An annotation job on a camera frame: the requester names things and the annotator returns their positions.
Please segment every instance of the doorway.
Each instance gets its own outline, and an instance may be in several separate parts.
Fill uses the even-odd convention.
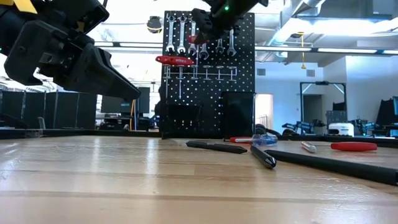
[[[274,128],[274,97],[270,94],[257,94],[255,102],[256,124]]]
[[[304,121],[312,123],[314,119],[322,120],[322,95],[303,95]],[[315,127],[315,134],[322,134],[323,128]]]

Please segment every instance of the yellow cable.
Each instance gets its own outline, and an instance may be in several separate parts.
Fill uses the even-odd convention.
[[[161,27],[161,28],[150,28],[148,25],[147,25],[147,28],[149,30],[157,31],[157,34],[159,34],[162,31],[162,29],[163,29],[163,27]]]
[[[301,35],[301,47],[304,47],[304,33],[302,33],[302,35]],[[301,66],[301,68],[307,69],[306,66],[304,65],[304,58],[305,58],[305,54],[303,52],[303,65]]]
[[[131,129],[131,121],[132,121],[132,112],[134,111],[134,105],[136,104],[136,100],[132,100],[132,103],[131,103],[131,112],[130,112],[130,131],[132,131],[132,129]]]

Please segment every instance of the cable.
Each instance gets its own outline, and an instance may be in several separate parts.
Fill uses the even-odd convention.
[[[136,104],[136,100],[132,100],[132,102],[131,102],[131,112],[130,112],[130,127],[129,127],[129,129],[130,129],[130,131],[132,131],[132,129],[131,129],[131,126],[132,126],[132,112],[134,111],[134,105]]]
[[[301,47],[304,47],[304,33],[301,33]],[[301,69],[307,69],[306,66],[304,65],[304,58],[305,54],[303,52],[303,65],[301,66]]]

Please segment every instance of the black cable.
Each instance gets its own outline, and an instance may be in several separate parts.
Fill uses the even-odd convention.
[[[270,156],[278,161],[299,164],[307,167],[317,168],[329,172],[371,180],[383,184],[398,185],[398,171],[386,167],[371,166],[355,162],[339,161],[321,157],[295,154],[275,150],[266,150]]]

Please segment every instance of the door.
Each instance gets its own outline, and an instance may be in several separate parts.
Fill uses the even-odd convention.
[[[304,121],[312,123],[314,119],[322,120],[322,96],[304,95],[303,96],[303,114]],[[323,128],[316,127],[315,134],[323,134]]]

